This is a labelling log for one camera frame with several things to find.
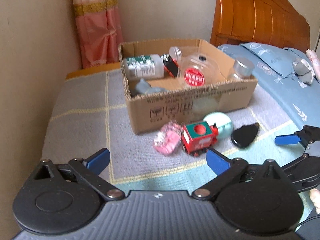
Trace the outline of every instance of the toy train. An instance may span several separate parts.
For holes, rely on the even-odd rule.
[[[184,125],[182,130],[182,149],[189,155],[198,157],[217,142],[219,134],[216,124],[210,126],[206,121]]]

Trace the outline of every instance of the curtain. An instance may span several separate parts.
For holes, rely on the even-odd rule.
[[[118,0],[73,0],[73,5],[83,68],[119,61]]]

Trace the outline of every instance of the metal jar lid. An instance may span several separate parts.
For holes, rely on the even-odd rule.
[[[254,64],[245,57],[237,57],[233,69],[239,76],[250,77],[254,69]]]

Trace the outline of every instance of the open cardboard box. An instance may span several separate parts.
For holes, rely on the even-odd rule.
[[[197,46],[199,52],[214,59],[219,71],[216,83],[201,87],[182,88],[177,78],[165,75],[162,79],[148,81],[152,87],[163,87],[166,92],[131,97],[130,89],[137,82],[129,82],[125,76],[123,58],[140,55],[168,53],[172,46]],[[161,39],[126,42],[119,45],[119,58],[123,75],[124,95],[135,134],[159,130],[169,120],[188,123],[203,119],[207,114],[229,112],[248,106],[258,80],[226,80],[234,65],[234,59],[202,39]]]

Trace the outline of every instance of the gray ribbed panel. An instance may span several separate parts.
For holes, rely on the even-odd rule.
[[[128,198],[108,202],[100,215],[76,232],[37,236],[26,231],[15,240],[299,240],[295,233],[276,237],[236,232],[208,201],[187,191],[132,191]]]

